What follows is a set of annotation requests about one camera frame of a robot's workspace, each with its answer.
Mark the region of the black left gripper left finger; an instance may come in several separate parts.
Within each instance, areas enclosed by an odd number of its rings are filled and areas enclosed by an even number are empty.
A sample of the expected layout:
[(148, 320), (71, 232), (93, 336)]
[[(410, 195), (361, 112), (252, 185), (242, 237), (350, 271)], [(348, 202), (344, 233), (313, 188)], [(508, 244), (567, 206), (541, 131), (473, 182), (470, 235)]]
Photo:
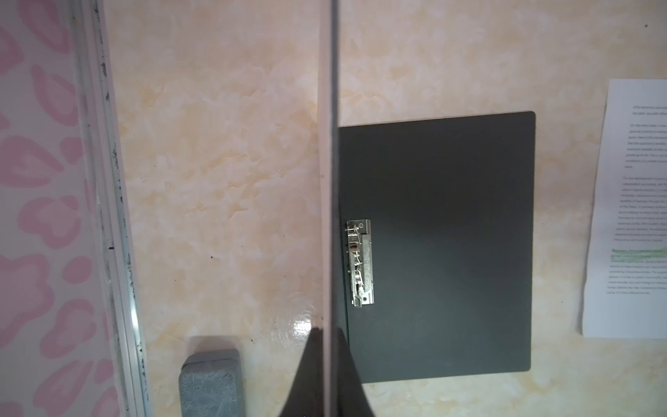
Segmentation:
[(280, 417), (323, 417), (322, 330), (312, 328)]

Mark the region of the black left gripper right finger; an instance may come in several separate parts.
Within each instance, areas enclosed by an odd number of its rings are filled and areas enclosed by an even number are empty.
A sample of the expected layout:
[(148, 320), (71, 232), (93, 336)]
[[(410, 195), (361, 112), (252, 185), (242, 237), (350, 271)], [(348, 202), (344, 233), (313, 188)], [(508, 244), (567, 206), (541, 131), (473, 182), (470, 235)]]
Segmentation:
[(336, 394), (338, 417), (374, 417), (347, 339), (340, 328), (337, 329)]

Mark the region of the white folder with black inside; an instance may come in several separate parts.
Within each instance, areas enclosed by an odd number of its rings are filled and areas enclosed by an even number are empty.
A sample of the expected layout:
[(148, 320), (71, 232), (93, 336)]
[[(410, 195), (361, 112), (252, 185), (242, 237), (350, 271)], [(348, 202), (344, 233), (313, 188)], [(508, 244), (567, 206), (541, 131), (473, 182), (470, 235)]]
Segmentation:
[[(531, 367), (536, 116), (339, 125), (339, 5), (320, 4), (324, 415), (337, 329), (362, 387)], [(374, 304), (352, 305), (348, 221), (369, 219)]]

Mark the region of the printed paper sheet green highlight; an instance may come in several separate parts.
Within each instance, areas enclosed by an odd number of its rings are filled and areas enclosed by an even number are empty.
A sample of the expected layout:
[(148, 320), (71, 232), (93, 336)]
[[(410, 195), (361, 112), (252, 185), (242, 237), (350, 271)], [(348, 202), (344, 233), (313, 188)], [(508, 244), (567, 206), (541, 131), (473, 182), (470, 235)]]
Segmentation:
[(666, 337), (666, 81), (609, 82), (582, 314), (588, 338)]

